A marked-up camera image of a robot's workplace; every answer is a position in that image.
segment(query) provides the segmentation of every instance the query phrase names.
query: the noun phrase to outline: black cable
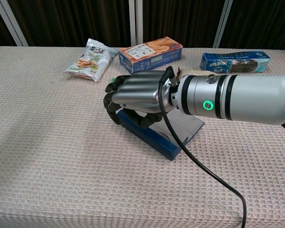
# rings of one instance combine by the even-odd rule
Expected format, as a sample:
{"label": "black cable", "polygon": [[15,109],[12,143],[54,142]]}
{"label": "black cable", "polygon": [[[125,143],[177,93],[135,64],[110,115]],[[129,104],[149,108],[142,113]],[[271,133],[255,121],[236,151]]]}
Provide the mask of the black cable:
{"label": "black cable", "polygon": [[159,99],[159,105],[161,108],[161,113],[163,116],[163,119],[169,129],[169,131],[171,132],[173,138],[176,140],[176,142],[178,143],[178,145],[182,148],[182,150],[186,153],[186,155],[188,155],[188,157],[191,158],[192,161],[194,161],[202,170],[204,170],[208,175],[210,175],[211,177],[213,177],[215,180],[217,180],[219,183],[221,183],[224,187],[226,187],[227,189],[229,189],[230,191],[232,191],[234,194],[236,194],[243,202],[243,219],[242,219],[242,226],[241,228],[245,227],[246,224],[246,216],[247,216],[247,207],[246,207],[246,201],[245,198],[241,195],[241,193],[239,193],[236,189],[234,189],[233,187],[231,187],[229,184],[227,184],[226,182],[224,182],[220,177],[218,177],[216,174],[214,174],[211,170],[209,170],[206,166],[204,166],[199,160],[197,160],[192,153],[190,153],[190,151],[186,148],[186,146],[182,143],[182,141],[179,139],[179,137],[177,136],[177,134],[175,133],[173,127],[170,124],[170,121],[167,117],[165,108],[163,106],[163,100],[162,100],[162,86],[163,86],[163,82],[160,81],[159,86],[158,86],[158,99]]}

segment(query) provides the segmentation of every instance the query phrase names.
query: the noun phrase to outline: black stripe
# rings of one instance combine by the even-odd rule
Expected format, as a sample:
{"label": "black stripe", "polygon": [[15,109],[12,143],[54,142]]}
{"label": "black stripe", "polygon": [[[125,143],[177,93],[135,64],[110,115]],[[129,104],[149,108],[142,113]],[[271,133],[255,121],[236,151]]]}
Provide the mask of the black stripe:
{"label": "black stripe", "polygon": [[232,86],[234,83],[234,80],[236,79],[237,75],[233,75],[231,76],[228,85],[227,85],[227,91],[226,91],[226,100],[225,100],[225,114],[226,114],[226,118],[228,120],[232,120],[231,119],[231,115],[230,115],[230,100],[231,100],[231,91],[232,91]]}
{"label": "black stripe", "polygon": [[219,78],[217,91],[215,93],[215,101],[214,101],[215,115],[217,116],[218,119],[222,119],[222,115],[220,114],[220,94],[221,94],[221,91],[222,91],[223,82],[224,82],[226,77],[227,77],[227,75],[222,75]]}
{"label": "black stripe", "polygon": [[187,94],[188,94],[188,87],[189,87],[190,81],[193,77],[194,75],[190,75],[185,79],[185,82],[184,82],[184,85],[181,91],[181,105],[182,105],[182,109],[184,110],[184,113],[187,115],[191,115],[188,109]]}

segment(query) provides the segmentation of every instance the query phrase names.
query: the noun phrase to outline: table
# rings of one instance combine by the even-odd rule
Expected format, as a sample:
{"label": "table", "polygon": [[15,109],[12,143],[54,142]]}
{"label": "table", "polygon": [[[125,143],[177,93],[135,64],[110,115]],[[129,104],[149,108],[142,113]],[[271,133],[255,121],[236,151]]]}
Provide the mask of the table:
{"label": "table", "polygon": [[[97,83],[62,74],[83,50],[0,47],[0,228],[238,227],[237,196],[106,114],[106,85],[127,74],[117,56]],[[184,48],[171,66],[199,69],[203,52],[234,51]],[[285,50],[265,52],[264,74],[285,74]],[[246,227],[285,228],[285,129],[201,119],[188,148],[244,195]]]}

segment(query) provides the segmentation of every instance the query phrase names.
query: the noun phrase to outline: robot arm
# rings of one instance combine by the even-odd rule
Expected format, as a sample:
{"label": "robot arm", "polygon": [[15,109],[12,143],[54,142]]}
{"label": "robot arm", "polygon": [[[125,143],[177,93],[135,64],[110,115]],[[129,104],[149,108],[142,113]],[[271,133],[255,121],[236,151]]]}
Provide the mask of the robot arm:
{"label": "robot arm", "polygon": [[[123,108],[141,127],[160,121],[158,84],[164,74],[166,112],[176,107],[188,115],[285,127],[285,75],[187,76],[179,82],[171,66],[120,76],[109,84],[104,105],[111,118],[118,123],[115,111]],[[148,114],[140,117],[135,111]]]}

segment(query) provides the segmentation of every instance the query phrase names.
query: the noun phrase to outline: blue box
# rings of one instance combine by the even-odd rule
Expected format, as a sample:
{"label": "blue box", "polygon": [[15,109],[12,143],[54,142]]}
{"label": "blue box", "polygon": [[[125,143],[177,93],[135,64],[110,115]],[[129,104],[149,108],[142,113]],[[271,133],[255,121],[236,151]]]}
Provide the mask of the blue box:
{"label": "blue box", "polygon": [[263,72],[270,60],[264,51],[242,51],[229,54],[203,53],[200,68],[215,73]]}
{"label": "blue box", "polygon": [[[167,159],[173,161],[181,151],[180,146],[170,134],[164,120],[143,129],[132,122],[123,110],[120,110],[117,115],[119,117],[121,126],[135,134],[141,140],[145,141],[151,147],[164,155]],[[186,145],[204,125],[204,122],[200,119],[190,115],[185,115],[177,109],[169,112],[168,118],[176,134],[182,140],[184,145]]]}
{"label": "blue box", "polygon": [[129,73],[153,70],[181,58],[182,45],[165,37],[135,47],[122,48],[119,61]]}

